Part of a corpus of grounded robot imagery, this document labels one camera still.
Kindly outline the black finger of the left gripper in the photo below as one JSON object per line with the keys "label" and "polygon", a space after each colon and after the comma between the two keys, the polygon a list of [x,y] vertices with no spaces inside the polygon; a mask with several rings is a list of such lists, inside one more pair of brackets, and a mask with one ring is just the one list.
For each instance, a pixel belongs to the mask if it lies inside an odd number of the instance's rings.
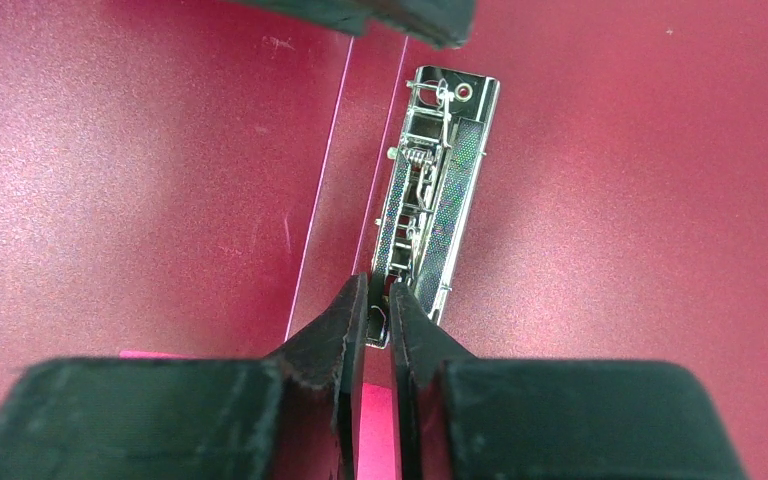
{"label": "black finger of the left gripper", "polygon": [[243,0],[246,5],[304,20],[352,36],[371,21],[434,48],[464,46],[470,38],[475,0]]}

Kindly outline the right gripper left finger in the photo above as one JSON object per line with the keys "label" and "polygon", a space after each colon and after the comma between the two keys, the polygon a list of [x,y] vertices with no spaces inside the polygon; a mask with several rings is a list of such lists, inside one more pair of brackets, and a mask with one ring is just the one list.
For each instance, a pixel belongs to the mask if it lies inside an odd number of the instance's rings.
{"label": "right gripper left finger", "polygon": [[64,357],[0,407],[0,479],[352,479],[368,286],[259,359]]}

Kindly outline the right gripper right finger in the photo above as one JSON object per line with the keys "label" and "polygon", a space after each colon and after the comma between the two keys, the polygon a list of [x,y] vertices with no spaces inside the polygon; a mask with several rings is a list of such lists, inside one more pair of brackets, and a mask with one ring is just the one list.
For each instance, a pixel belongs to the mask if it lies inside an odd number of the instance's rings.
{"label": "right gripper right finger", "polygon": [[389,295],[404,479],[743,479],[707,390],[640,360],[480,358]]}

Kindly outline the metal folder clip mechanism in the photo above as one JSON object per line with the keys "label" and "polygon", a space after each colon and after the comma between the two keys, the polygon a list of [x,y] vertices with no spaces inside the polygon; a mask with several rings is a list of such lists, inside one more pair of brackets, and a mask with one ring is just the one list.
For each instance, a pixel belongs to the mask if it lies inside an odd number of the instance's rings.
{"label": "metal folder clip mechanism", "polygon": [[390,338],[389,297],[403,283],[440,323],[457,264],[501,83],[422,66],[410,91],[372,252],[367,345]]}

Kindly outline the red plastic folder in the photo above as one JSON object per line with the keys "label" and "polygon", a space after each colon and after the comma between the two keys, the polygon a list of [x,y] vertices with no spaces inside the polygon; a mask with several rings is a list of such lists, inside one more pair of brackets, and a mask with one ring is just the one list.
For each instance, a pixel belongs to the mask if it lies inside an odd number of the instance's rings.
{"label": "red plastic folder", "polygon": [[0,1],[0,403],[257,357],[369,267],[407,80],[501,83],[443,327],[681,364],[768,479],[768,1],[482,1],[436,50],[223,1]]}

